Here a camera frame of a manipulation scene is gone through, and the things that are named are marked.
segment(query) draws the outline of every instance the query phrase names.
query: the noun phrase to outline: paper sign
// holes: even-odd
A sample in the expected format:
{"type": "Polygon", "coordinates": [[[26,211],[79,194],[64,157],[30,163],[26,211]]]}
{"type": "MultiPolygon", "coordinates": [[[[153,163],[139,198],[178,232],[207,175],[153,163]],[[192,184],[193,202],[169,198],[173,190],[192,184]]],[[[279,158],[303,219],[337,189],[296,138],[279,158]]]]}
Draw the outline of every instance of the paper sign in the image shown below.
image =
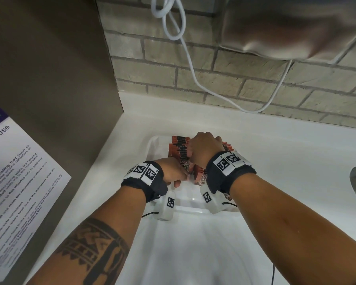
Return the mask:
{"type": "Polygon", "coordinates": [[[0,282],[70,180],[0,109],[0,282]]]}

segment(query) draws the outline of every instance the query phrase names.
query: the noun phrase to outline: black tribal tattoo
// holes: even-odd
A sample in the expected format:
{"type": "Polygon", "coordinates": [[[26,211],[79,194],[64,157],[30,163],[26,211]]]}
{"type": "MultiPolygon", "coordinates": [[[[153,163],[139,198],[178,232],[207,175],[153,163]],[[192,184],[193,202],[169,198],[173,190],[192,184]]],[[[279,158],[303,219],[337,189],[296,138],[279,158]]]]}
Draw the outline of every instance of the black tribal tattoo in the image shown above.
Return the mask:
{"type": "Polygon", "coordinates": [[[88,271],[83,285],[114,285],[129,247],[107,224],[95,218],[85,220],[55,252],[70,255],[70,260],[85,265],[88,271]]]}

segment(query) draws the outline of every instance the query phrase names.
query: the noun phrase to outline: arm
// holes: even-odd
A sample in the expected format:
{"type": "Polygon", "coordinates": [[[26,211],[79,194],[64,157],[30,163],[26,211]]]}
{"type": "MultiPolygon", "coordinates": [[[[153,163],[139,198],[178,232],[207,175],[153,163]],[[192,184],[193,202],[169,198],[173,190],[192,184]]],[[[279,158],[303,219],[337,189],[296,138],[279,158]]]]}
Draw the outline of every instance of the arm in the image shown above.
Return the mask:
{"type": "MultiPolygon", "coordinates": [[[[180,185],[186,172],[174,158],[156,160],[165,182],[180,185]]],[[[133,243],[146,198],[122,186],[59,246],[27,285],[113,285],[133,243]]]]}
{"type": "MultiPolygon", "coordinates": [[[[198,133],[188,155],[205,168],[223,151],[221,138],[198,133]]],[[[230,188],[258,243],[291,285],[355,285],[356,241],[322,216],[255,174],[230,188]]]]}

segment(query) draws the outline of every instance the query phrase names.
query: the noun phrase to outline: person's left hand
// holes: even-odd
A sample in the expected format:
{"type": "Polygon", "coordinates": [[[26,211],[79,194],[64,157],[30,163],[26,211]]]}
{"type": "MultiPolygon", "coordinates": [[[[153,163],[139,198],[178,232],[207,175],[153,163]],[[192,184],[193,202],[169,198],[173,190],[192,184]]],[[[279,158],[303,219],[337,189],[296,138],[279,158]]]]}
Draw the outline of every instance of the person's left hand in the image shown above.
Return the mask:
{"type": "Polygon", "coordinates": [[[177,188],[181,185],[181,180],[187,180],[189,173],[179,164],[177,159],[169,157],[154,161],[161,166],[164,173],[164,181],[168,185],[170,185],[171,182],[174,182],[174,187],[177,188]]]}

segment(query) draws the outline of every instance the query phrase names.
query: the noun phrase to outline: black wristband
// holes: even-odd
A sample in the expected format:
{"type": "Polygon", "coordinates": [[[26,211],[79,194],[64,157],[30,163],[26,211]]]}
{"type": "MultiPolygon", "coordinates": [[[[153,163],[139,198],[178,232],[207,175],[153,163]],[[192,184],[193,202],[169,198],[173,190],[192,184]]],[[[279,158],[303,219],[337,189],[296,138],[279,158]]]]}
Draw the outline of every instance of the black wristband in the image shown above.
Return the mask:
{"type": "Polygon", "coordinates": [[[216,153],[206,167],[207,184],[210,191],[229,194],[229,190],[237,177],[246,173],[255,173],[251,163],[237,152],[222,151],[216,153]]]}
{"type": "Polygon", "coordinates": [[[167,193],[162,168],[154,161],[145,161],[134,166],[124,176],[121,185],[141,189],[147,202],[167,193]]]}

